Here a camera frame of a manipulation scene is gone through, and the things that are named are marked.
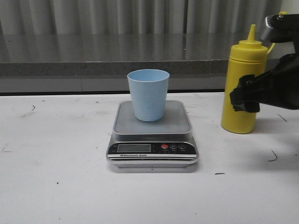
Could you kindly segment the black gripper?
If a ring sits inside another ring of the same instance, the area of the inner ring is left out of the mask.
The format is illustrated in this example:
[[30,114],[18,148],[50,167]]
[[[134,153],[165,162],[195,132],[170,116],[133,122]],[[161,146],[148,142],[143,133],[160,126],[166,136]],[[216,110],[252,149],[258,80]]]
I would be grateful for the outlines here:
[[229,94],[236,112],[259,112],[260,104],[290,110],[299,108],[299,15],[279,13],[265,18],[262,39],[271,43],[292,42],[294,53],[284,55],[270,71],[245,75]]

